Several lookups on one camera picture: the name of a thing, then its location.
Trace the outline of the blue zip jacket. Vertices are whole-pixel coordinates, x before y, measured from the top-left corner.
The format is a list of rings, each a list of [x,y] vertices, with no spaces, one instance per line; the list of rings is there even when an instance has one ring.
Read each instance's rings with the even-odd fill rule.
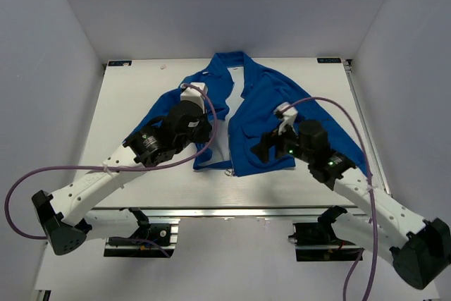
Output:
[[[222,143],[217,135],[214,143],[193,163],[195,170],[231,168],[236,176],[249,176],[295,166],[287,155],[264,164],[252,153],[266,131],[274,129],[278,120],[275,108],[309,97],[309,93],[281,72],[258,64],[242,51],[216,53],[204,69],[183,79],[184,83],[203,82],[214,108],[209,118],[217,117],[218,133],[227,133]]]

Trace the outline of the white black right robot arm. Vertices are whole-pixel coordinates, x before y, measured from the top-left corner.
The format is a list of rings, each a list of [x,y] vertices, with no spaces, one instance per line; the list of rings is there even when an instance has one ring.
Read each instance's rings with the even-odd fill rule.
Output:
[[[365,223],[346,209],[334,206],[318,218],[322,241],[347,240],[386,260],[408,285],[423,290],[450,265],[450,227],[402,206],[384,191],[364,182],[357,166],[333,149],[318,121],[302,121],[298,128],[281,123],[264,133],[251,148],[266,163],[270,150],[277,157],[293,156],[308,164],[310,174],[330,190],[348,199],[372,222]]]

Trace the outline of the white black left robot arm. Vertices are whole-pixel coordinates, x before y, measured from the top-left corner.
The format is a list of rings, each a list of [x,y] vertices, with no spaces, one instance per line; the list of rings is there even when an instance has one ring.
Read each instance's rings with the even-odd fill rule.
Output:
[[[128,136],[101,171],[90,171],[51,193],[34,194],[32,203],[54,253],[68,254],[97,238],[126,238],[135,244],[148,240],[151,225],[139,208],[103,214],[94,207],[146,169],[170,161],[190,143],[208,142],[211,130],[204,100],[183,99],[168,115],[152,118]]]

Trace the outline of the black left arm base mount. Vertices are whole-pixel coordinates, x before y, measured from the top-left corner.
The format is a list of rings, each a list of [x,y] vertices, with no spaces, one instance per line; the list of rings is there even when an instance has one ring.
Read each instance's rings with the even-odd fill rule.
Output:
[[[147,216],[136,207],[106,211],[105,215],[118,222],[106,239],[105,257],[172,257],[177,243],[179,220]]]

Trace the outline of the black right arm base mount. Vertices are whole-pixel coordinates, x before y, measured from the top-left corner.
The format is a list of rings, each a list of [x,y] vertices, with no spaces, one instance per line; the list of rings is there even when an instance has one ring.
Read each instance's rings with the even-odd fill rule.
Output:
[[[333,232],[332,224],[347,210],[333,206],[323,212],[316,222],[293,224],[294,233],[288,241],[295,246],[298,262],[352,262],[361,253],[352,242],[342,240]]]

